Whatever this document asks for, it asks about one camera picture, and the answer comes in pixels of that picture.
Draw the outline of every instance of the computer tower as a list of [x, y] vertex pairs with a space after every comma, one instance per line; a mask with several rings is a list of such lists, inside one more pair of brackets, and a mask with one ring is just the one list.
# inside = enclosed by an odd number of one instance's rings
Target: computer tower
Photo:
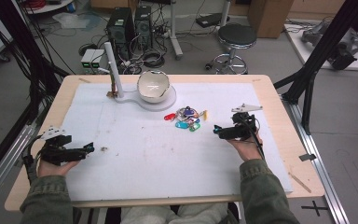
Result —
[[131, 9], [115, 7], [106, 25], [106, 31], [116, 59], [131, 59], [135, 49], [135, 43], [131, 43], [135, 38]]
[[152, 8], [147, 6], [138, 6], [135, 11], [135, 30], [138, 35], [138, 48], [153, 48], [152, 33]]

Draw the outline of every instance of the metal frame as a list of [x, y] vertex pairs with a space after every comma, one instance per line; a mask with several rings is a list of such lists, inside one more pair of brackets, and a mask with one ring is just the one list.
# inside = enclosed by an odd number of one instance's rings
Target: metal frame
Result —
[[346, 0], [304, 66], [291, 76], [274, 83], [275, 89], [279, 89], [293, 82], [289, 91], [282, 95], [285, 101], [293, 105], [297, 105], [299, 97], [305, 92], [301, 124], [307, 134], [310, 134], [310, 107], [316, 75], [357, 19], [358, 0]]
[[219, 36], [219, 41], [223, 45], [226, 45], [229, 49], [249, 49], [249, 48], [253, 47], [255, 45], [255, 43], [257, 42], [257, 40], [255, 40], [255, 42], [248, 44], [248, 45], [237, 45], [237, 44], [228, 43], [226, 40], [222, 39], [222, 37], [220, 37], [220, 36]]
[[316, 159], [311, 162], [316, 170], [316, 173], [321, 178], [321, 181], [324, 185], [324, 191], [325, 191], [324, 197], [330, 208], [333, 219], [337, 224], [344, 224], [344, 223], [349, 224], [350, 222], [348, 221], [347, 215], [344, 211], [344, 208], [342, 207], [341, 201], [337, 196], [333, 183], [330, 180], [330, 176], [328, 175], [324, 167], [324, 163], [322, 161], [321, 155], [319, 154], [318, 148], [316, 147], [315, 142], [312, 139], [312, 136], [307, 134], [306, 130], [301, 124], [301, 118], [302, 118], [301, 109], [299, 108], [298, 105], [288, 105], [288, 106], [290, 108], [290, 112], [294, 117], [297, 127], [297, 132], [301, 137], [305, 149], [309, 154], [314, 154], [316, 156]]
[[38, 128], [35, 122], [22, 128], [16, 141], [11, 145], [6, 156], [0, 162], [0, 186], [21, 155], [22, 149], [30, 142], [32, 136], [37, 132]]
[[[229, 54], [220, 54], [213, 59], [213, 67], [216, 70], [216, 74], [224, 75], [227, 72], [231, 72], [233, 75], [246, 75], [248, 73], [246, 62], [240, 56], [235, 55], [235, 50], [231, 49]], [[234, 68], [240, 68], [241, 71], [237, 72]]]

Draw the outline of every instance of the stool base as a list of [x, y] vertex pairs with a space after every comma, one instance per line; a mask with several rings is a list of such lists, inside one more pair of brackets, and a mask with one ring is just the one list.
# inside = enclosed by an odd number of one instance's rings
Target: stool base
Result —
[[230, 55], [230, 54], [220, 54], [219, 56], [215, 57], [210, 63], [205, 65], [207, 70], [210, 70], [214, 67], [216, 74], [248, 74], [248, 67], [246, 62], [237, 55]]

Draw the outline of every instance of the sleeve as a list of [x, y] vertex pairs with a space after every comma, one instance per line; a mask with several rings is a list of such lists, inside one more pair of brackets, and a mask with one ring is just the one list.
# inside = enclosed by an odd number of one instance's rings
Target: sleeve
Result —
[[50, 175], [37, 178], [20, 207], [21, 224], [72, 224], [73, 208], [65, 177]]
[[281, 182], [265, 161], [244, 162], [240, 171], [246, 223], [299, 223], [289, 209]]

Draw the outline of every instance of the table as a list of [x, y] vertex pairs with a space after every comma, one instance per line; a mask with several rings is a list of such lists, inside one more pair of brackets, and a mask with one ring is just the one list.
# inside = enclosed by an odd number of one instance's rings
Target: table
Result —
[[[307, 22], [312, 22], [314, 24], [319, 23], [319, 21], [307, 21]], [[290, 30], [290, 29], [298, 29], [298, 30], [300, 30], [300, 28], [301, 28], [301, 26], [299, 26], [299, 25], [291, 25], [291, 24], [285, 24], [284, 27], [287, 30]], [[293, 47], [295, 48], [296, 53], [297, 53], [298, 57], [300, 58], [301, 62], [303, 64], [305, 64], [305, 62], [308, 60], [308, 58], [312, 54], [312, 52], [315, 49], [315, 47], [312, 46], [311, 43], [304, 43], [301, 40], [301, 37], [302, 37], [303, 33], [304, 33], [304, 31], [299, 31], [297, 33], [295, 33], [295, 32], [287, 32], [286, 34], [289, 36], [289, 39], [292, 42]], [[358, 71], [358, 53], [355, 53], [353, 55], [353, 57], [356, 58], [357, 60], [354, 61], [353, 63], [351, 63], [350, 65], [348, 65], [348, 67], [346, 67], [344, 70]], [[321, 68], [335, 70], [333, 68], [333, 66], [331, 65], [331, 63], [328, 62], [328, 61], [325, 61]]]
[[[123, 83], [135, 83], [139, 76], [121, 76]], [[172, 83], [252, 83], [275, 139], [294, 191], [288, 198], [321, 197], [324, 187], [310, 161], [298, 157], [305, 154], [301, 140], [287, 115], [282, 102], [267, 76], [241, 75], [170, 75]], [[50, 125], [61, 127], [66, 112], [80, 83], [109, 83], [109, 76], [66, 77], [41, 127], [41, 133]], [[43, 146], [35, 142], [33, 155]], [[22, 169], [5, 203], [6, 210], [18, 211], [29, 190], [25, 169]], [[240, 195], [218, 195], [215, 197], [164, 198], [117, 201], [74, 202], [78, 207], [135, 206], [150, 204], [213, 203], [240, 201]]]
[[[179, 45], [178, 39], [176, 38], [176, 33], [175, 33], [175, 29], [176, 29], [175, 4], [176, 4], [176, 0], [171, 0], [171, 29], [168, 32], [169, 32], [169, 35], [170, 35], [170, 40], [172, 42], [173, 49], [175, 51], [175, 55], [176, 55], [175, 58], [176, 58], [176, 60], [180, 60], [182, 58], [182, 56], [183, 56], [183, 52], [182, 52], [182, 49], [181, 49], [181, 47]], [[231, 4], [231, 0], [225, 0], [225, 4], [223, 6], [223, 11], [222, 11], [222, 20], [220, 21], [220, 26], [225, 26], [226, 25], [230, 4]]]

